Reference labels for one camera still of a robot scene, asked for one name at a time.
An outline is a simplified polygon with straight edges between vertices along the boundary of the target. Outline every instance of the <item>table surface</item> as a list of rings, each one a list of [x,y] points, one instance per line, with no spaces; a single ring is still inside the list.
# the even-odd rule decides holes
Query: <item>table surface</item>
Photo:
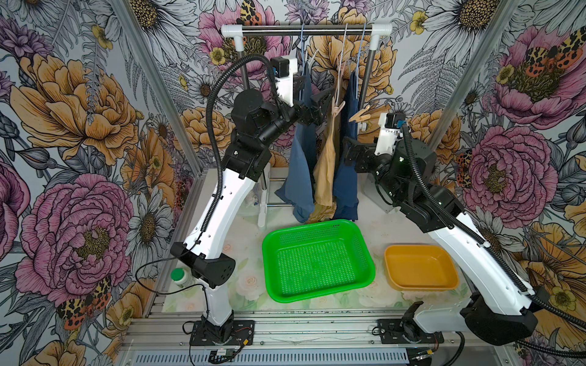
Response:
[[[272,177],[286,177],[286,168],[271,170]],[[216,182],[216,172],[211,170],[204,184],[201,197],[209,197]],[[387,282],[384,263],[384,250],[393,244],[431,244],[435,242],[423,234],[419,228],[408,220],[398,210],[388,214],[362,193],[362,186],[366,183],[366,176],[359,175],[358,187],[358,220],[364,241],[370,251],[376,266],[376,277],[367,287],[350,290],[332,295],[317,297],[294,303],[277,303],[272,300],[265,288],[262,243],[264,237],[271,231],[302,225],[292,214],[292,207],[269,207],[267,225],[259,228],[257,225],[258,206],[251,204],[252,199],[245,200],[239,215],[226,235],[223,252],[236,260],[234,274],[228,280],[230,304],[235,311],[254,310],[323,310],[323,309],[406,309],[415,301],[423,300],[429,303],[453,303],[470,296],[470,291],[464,277],[458,269],[460,284],[458,288],[442,292],[413,292],[397,291]],[[282,182],[271,182],[270,191],[274,192]],[[274,193],[269,202],[281,201]],[[191,220],[193,228],[202,205],[198,203],[195,210],[196,217]],[[178,267],[185,266],[179,262]],[[169,291],[177,290],[171,283]],[[198,312],[204,311],[205,299],[199,286],[167,295],[163,312]]]

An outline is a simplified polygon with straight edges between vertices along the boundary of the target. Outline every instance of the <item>pink peony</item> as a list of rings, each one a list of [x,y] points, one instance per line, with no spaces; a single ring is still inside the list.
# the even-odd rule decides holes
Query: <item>pink peony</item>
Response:
[[[464,189],[466,205],[499,216],[508,228],[529,224],[556,192],[557,172],[549,165],[550,154],[545,138],[527,126],[489,128],[472,149],[472,187]]]
[[[254,0],[257,13],[261,16],[261,24],[276,25],[275,15],[271,7],[263,7]],[[223,38],[221,33],[222,25],[236,24],[236,19],[240,19],[240,5],[236,6],[235,11],[226,8],[224,13],[218,13],[216,8],[212,13],[201,13],[199,16],[198,27],[201,31],[199,39],[204,42],[199,43],[201,52],[210,55],[210,62],[216,65],[221,71],[224,71],[233,61],[236,60],[236,49],[231,38]],[[269,60],[273,57],[285,56],[290,53],[290,37],[269,36],[269,37],[248,37],[244,45],[246,54],[260,53],[264,54]],[[262,79],[265,76],[264,64],[260,61],[252,61],[247,64],[248,78],[253,80]],[[240,69],[236,71],[236,76],[240,77]]]
[[[22,222],[25,257],[16,270],[20,292],[48,295],[59,305],[85,297],[110,276],[122,281],[132,203],[120,186],[95,174],[42,193]]]
[[[18,217],[30,203],[29,188],[14,169],[0,160],[0,261],[18,234]]]
[[[530,64],[525,61],[528,49],[550,50],[569,35],[546,34],[546,27],[527,28],[501,58],[496,88],[483,100],[485,109],[537,129],[551,128],[571,116],[586,102],[586,52],[569,68],[544,70],[537,77],[527,75]]]

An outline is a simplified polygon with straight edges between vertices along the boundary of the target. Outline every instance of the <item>orange tray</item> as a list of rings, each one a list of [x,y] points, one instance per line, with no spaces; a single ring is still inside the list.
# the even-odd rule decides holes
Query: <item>orange tray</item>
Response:
[[[445,291],[459,285],[452,258],[435,245],[391,245],[384,251],[389,285],[399,291]]]

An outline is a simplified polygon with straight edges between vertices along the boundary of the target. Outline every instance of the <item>yellow flower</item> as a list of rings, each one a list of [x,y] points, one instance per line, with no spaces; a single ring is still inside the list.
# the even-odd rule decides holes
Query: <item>yellow flower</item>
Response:
[[[103,49],[112,49],[112,41],[106,38],[104,28],[94,25],[91,27],[91,32],[94,34],[94,37],[98,39],[98,43]]]
[[[67,347],[61,341],[52,341],[21,366],[85,366],[85,353],[86,346],[78,346],[75,341]]]
[[[150,289],[155,287],[153,279],[141,278],[140,281]],[[102,334],[112,339],[110,345],[104,350],[104,354],[110,356],[112,362],[116,362],[120,345],[132,320],[142,317],[150,296],[149,290],[133,281],[122,292],[119,300],[108,309],[106,318],[110,324],[102,329]]]
[[[210,58],[212,59],[212,63],[214,65],[224,65],[226,63],[226,58],[224,57],[225,52],[223,49],[219,47],[214,47],[210,52]]]
[[[205,108],[196,107],[192,110],[184,110],[179,119],[181,119],[185,131],[187,131],[195,151],[199,151],[202,147],[212,148],[210,136],[207,134]],[[230,143],[230,135],[234,129],[234,124],[218,111],[212,112],[212,124],[218,148],[223,149]],[[173,140],[173,144],[177,150],[182,150],[177,137]]]
[[[185,91],[187,91],[187,90],[188,90],[188,87],[187,87],[187,80],[185,80],[185,76],[183,76],[183,75],[179,75],[179,84],[181,84],[181,87],[182,87],[183,89],[185,89]]]
[[[271,167],[287,167],[287,160],[275,150],[269,150],[271,152],[271,159],[268,161],[271,163]]]
[[[563,312],[576,310],[576,297],[570,290],[554,287],[551,290],[550,303]]]
[[[366,22],[366,18],[363,14],[358,13],[356,9],[348,10],[347,7],[340,9],[338,12],[338,19],[340,19],[341,24],[364,24]],[[347,36],[346,42],[344,43],[343,36],[312,37],[311,42],[309,43],[308,53],[310,56],[313,56],[318,52],[317,56],[315,56],[315,70],[319,72],[328,71],[337,81],[340,56],[342,56],[343,62],[350,57],[356,58],[358,56],[358,50],[360,49],[361,39],[361,36]],[[368,42],[370,42],[370,36],[364,36],[362,46],[364,47]],[[340,55],[342,52],[342,43],[344,43],[344,51],[343,55]],[[374,54],[372,74],[370,75],[368,88],[366,90],[366,101],[371,100],[389,86],[389,78],[397,58],[397,50],[393,50],[391,46],[392,43],[388,42]],[[367,54],[368,52],[365,50],[360,53],[360,60],[358,62],[359,88],[362,87],[362,79],[364,78],[364,72],[366,71]],[[341,95],[345,93],[348,79],[350,79],[350,71],[356,69],[356,63],[348,63],[348,65],[349,67],[345,67],[343,71],[341,82],[343,91],[341,91]]]
[[[431,133],[440,120],[441,114],[442,110],[436,110],[432,114],[422,113],[416,115],[412,119],[409,119],[407,122],[413,130],[411,133],[413,138],[428,143],[431,138]],[[449,126],[444,137],[442,137],[438,148],[435,150],[435,153],[438,156],[438,160],[442,164],[449,163],[449,161],[454,157],[455,152],[460,149],[461,126],[462,120],[460,117],[454,117],[452,124]]]
[[[128,102],[114,76],[100,70],[101,83],[90,124],[87,73],[80,61],[67,65],[57,57],[46,59],[36,54],[21,59],[22,71],[36,89],[12,87],[10,105],[31,134],[28,140],[37,148],[68,148],[63,159],[77,154],[81,144],[93,146],[104,154],[107,165],[116,164],[124,151],[138,142],[136,111]]]
[[[509,78],[513,76],[515,72],[515,68],[513,65],[508,64],[507,66],[503,66],[499,70],[499,74],[496,76],[496,81],[500,84],[506,84],[509,81]]]
[[[175,206],[175,172],[171,154],[164,148],[166,143],[154,128],[148,129],[147,136],[141,138],[140,148],[129,150],[120,167],[123,187],[131,193],[143,191],[152,194],[155,187],[163,190],[163,198]]]
[[[425,22],[427,20],[427,18],[429,18],[427,15],[425,15],[425,12],[422,11],[417,11],[413,14],[413,17],[411,18],[412,22],[411,22],[411,31],[415,32],[416,35],[420,35],[423,33],[423,31],[425,30],[425,28],[423,27],[423,22]]]
[[[544,286],[553,306],[586,319],[586,248],[557,223],[534,222],[527,229],[524,245],[532,249],[532,260],[521,260],[519,264],[527,271],[529,282]],[[557,343],[562,347],[574,348],[586,338],[586,332],[556,315],[542,311],[535,316],[541,334],[560,329]]]

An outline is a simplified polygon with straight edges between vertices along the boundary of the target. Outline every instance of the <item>green basket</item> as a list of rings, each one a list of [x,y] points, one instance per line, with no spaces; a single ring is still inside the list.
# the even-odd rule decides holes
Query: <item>green basket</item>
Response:
[[[358,226],[332,220],[276,230],[263,241],[267,292],[289,303],[368,286],[374,263]]]

